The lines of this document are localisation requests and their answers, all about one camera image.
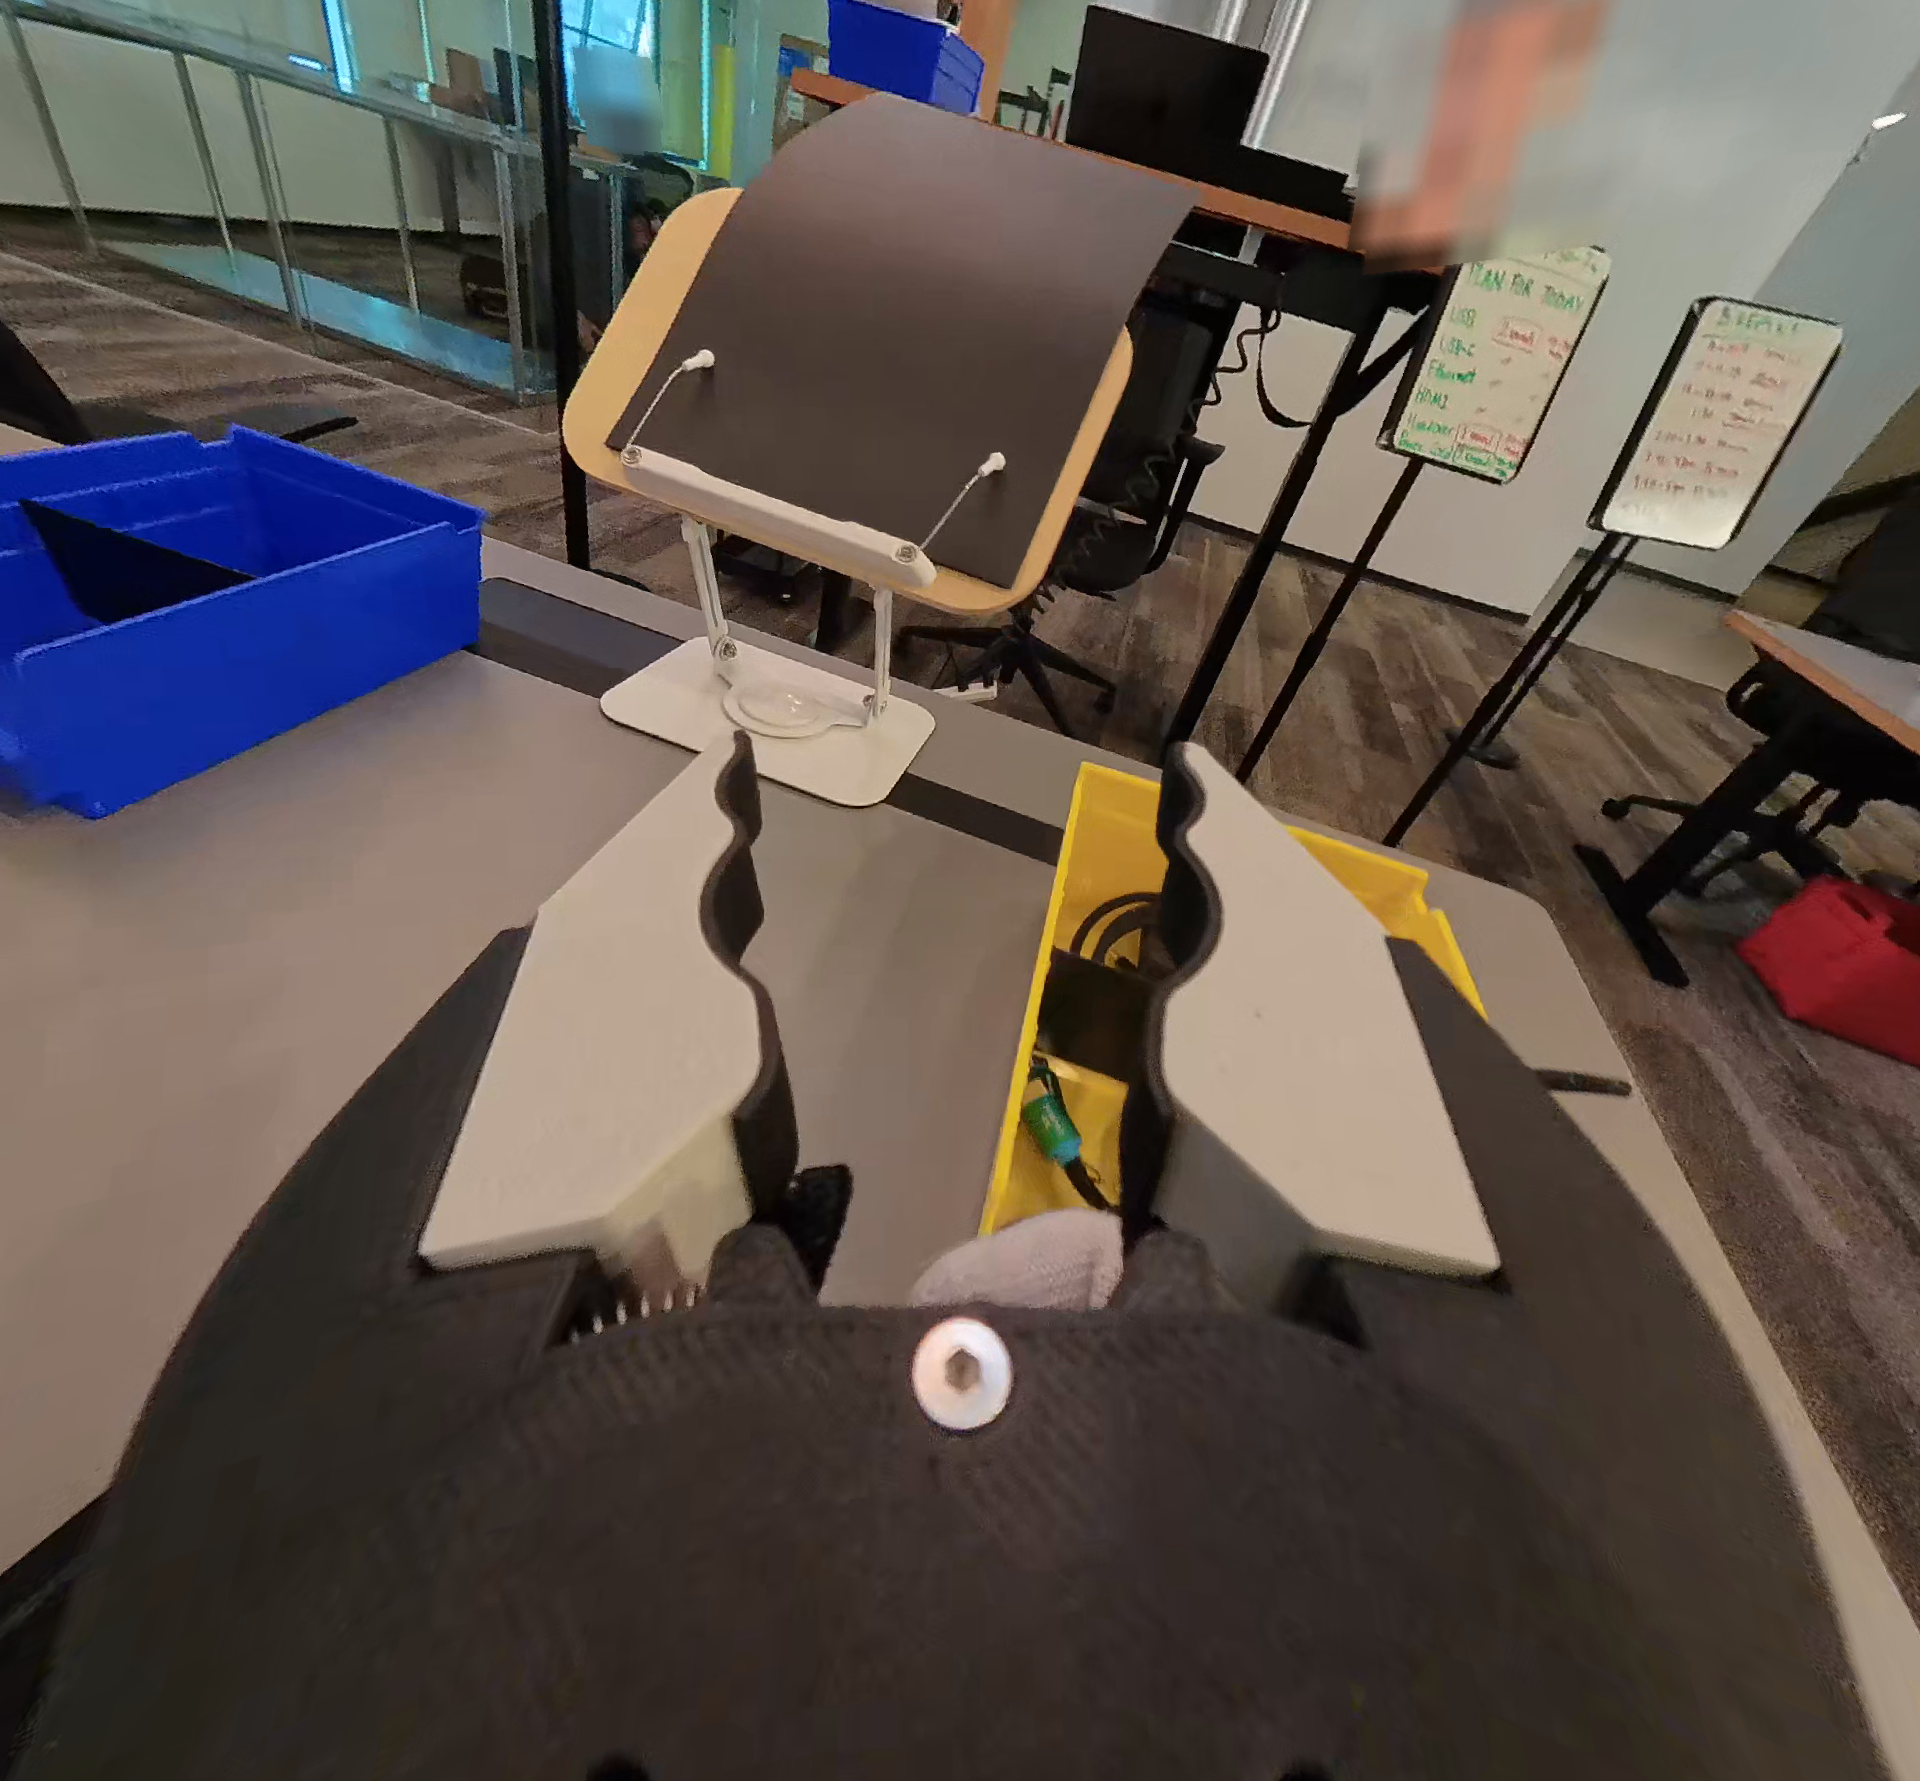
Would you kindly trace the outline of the glass railing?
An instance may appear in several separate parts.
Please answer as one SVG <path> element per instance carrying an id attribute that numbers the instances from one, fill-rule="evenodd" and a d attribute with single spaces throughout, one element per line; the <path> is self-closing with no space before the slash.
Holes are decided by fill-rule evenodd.
<path id="1" fill-rule="evenodd" d="M 4 209 L 300 343 L 514 405 L 559 391 L 537 139 L 425 85 L 4 0 Z"/>

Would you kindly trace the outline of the red fabric bin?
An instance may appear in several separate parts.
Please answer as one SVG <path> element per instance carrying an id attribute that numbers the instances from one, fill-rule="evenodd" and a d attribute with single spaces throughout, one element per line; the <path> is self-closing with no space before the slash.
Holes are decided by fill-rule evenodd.
<path id="1" fill-rule="evenodd" d="M 1918 904 L 1821 874 L 1736 947 L 1779 1010 L 1918 1066 Z"/>

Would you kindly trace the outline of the white tablet stand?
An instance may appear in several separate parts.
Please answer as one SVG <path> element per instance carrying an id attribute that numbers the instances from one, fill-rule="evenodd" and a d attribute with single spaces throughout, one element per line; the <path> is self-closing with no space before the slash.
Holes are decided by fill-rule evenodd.
<path id="1" fill-rule="evenodd" d="M 702 639 L 687 639 L 664 661 L 605 690 L 601 713 L 619 727 L 693 753 L 747 735 L 766 779 L 843 809 L 873 809 L 900 783 L 936 729 L 932 713 L 893 690 L 894 600 L 906 595 L 958 617 L 996 614 L 1040 586 L 1091 457 L 1116 417 L 1133 370 L 1133 343 L 1126 333 L 1116 339 L 1017 578 L 1005 586 L 939 569 L 929 555 L 938 530 L 958 515 L 961 504 L 980 500 L 988 483 L 1005 472 L 1000 451 L 964 479 L 933 528 L 902 535 L 772 499 L 638 444 L 608 447 L 596 439 L 596 429 L 616 425 L 626 391 L 637 390 L 661 358 L 741 195 L 739 186 L 713 189 L 668 217 L 564 410 L 563 442 L 586 472 L 680 522 L 707 626 Z M 843 678 L 821 661 L 786 661 L 749 649 L 723 606 L 715 552 L 723 534 L 796 557 L 830 578 L 867 585 L 876 609 L 870 678 Z"/>

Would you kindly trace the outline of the black vertical pole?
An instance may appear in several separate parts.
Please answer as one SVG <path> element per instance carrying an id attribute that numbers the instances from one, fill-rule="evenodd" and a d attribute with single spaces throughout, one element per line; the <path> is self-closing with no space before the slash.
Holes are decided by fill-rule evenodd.
<path id="1" fill-rule="evenodd" d="M 567 91 L 563 3 L 530 0 L 535 67 L 535 142 L 541 168 L 541 209 L 548 228 L 548 303 L 560 421 L 584 370 L 584 333 L 574 269 L 573 137 Z"/>

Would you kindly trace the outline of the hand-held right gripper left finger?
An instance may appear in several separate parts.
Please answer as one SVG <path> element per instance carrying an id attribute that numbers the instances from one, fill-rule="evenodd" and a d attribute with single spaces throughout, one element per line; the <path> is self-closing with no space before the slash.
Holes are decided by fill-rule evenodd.
<path id="1" fill-rule="evenodd" d="M 443 1272 L 586 1251 L 709 1282 L 778 1211 L 801 1133 L 766 985 L 762 793 L 736 730 L 537 911 L 428 1216 Z"/>

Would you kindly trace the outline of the black bin divider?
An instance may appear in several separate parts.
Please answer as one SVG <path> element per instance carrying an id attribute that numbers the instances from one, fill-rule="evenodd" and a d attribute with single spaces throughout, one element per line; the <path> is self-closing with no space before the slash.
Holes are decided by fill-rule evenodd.
<path id="1" fill-rule="evenodd" d="M 28 526 L 77 609 L 118 626 L 252 583 L 252 575 L 146 542 L 129 532 L 28 499 Z"/>

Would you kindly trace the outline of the stacked blue bins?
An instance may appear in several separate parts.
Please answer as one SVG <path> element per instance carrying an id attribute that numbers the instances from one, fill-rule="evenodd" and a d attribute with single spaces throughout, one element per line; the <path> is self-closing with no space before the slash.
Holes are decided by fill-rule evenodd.
<path id="1" fill-rule="evenodd" d="M 830 74 L 857 89 L 973 114 L 982 61 L 938 18 L 870 0 L 830 0 Z"/>

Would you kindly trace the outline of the black monitor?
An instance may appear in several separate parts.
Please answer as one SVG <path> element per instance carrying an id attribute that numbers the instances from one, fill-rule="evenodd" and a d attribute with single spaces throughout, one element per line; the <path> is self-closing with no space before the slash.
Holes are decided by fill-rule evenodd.
<path id="1" fill-rule="evenodd" d="M 1065 137 L 1173 173 L 1177 158 L 1242 143 L 1267 76 L 1257 48 L 1091 4 Z"/>

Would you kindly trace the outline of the yellow plastic bin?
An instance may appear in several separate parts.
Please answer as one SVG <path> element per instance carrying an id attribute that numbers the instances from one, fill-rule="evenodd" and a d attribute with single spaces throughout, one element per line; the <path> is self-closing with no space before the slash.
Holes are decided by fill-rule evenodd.
<path id="1" fill-rule="evenodd" d="M 1057 859 L 1042 941 L 1029 988 L 1005 1096 L 1000 1140 L 976 1231 L 990 1235 L 1057 1208 L 1085 1208 L 1085 1195 L 1121 1193 L 1121 1111 L 1126 1083 L 1049 1058 L 1038 1044 L 1049 959 L 1094 904 L 1121 892 L 1161 892 L 1168 859 L 1159 848 L 1159 789 L 1118 769 L 1084 765 Z M 1029 1085 L 1040 1062 L 1080 1140 L 1077 1169 L 1062 1169 L 1025 1121 Z"/>

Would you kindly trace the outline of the black-framed whiteboard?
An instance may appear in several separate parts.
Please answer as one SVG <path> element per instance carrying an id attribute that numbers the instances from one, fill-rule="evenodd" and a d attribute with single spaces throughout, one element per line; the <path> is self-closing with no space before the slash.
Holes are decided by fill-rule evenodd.
<path id="1" fill-rule="evenodd" d="M 1382 844 L 1484 758 L 1642 544 L 1722 549 L 1749 523 L 1842 351 L 1842 325 L 1729 297 L 1697 300 L 1619 451 L 1589 526 L 1596 546 L 1452 733 Z"/>

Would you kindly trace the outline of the whiteboard with green writing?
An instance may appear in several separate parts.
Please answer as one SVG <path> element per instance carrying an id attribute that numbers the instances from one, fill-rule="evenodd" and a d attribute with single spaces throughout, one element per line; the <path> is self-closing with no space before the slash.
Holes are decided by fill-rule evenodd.
<path id="1" fill-rule="evenodd" d="M 1254 733 L 1240 781 L 1249 781 L 1324 658 L 1418 477 L 1443 469 L 1501 486 L 1523 472 L 1611 271 L 1608 252 L 1589 244 L 1461 263 L 1444 276 L 1403 336 L 1406 368 L 1377 438 L 1399 463 L 1397 480 Z"/>

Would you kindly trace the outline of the black hdmi switch box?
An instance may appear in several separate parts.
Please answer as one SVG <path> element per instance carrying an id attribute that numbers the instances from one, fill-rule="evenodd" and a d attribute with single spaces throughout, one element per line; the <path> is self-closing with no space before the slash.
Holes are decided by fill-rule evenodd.
<path id="1" fill-rule="evenodd" d="M 1159 892 L 1130 891 L 1094 904 L 1049 959 L 1040 1051 L 1082 1071 L 1133 1082 L 1145 1051 L 1148 1008 L 1171 966 Z"/>

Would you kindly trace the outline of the blue plastic bin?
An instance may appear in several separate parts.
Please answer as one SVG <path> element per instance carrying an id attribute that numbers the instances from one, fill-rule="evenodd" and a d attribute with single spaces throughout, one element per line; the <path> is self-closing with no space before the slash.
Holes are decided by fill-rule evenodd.
<path id="1" fill-rule="evenodd" d="M 4 457 L 4 790 L 129 809 L 469 649 L 486 515 L 250 429 Z M 18 504 L 41 500 L 252 583 L 102 626 Z"/>

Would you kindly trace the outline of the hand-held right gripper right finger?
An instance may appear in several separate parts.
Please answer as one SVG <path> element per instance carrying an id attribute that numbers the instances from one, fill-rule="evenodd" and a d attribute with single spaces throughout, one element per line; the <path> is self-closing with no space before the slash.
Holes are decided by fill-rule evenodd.
<path id="1" fill-rule="evenodd" d="M 1397 941 L 1205 750 L 1173 745 L 1159 790 L 1150 1218 L 1230 1288 L 1324 1260 L 1495 1276 Z"/>

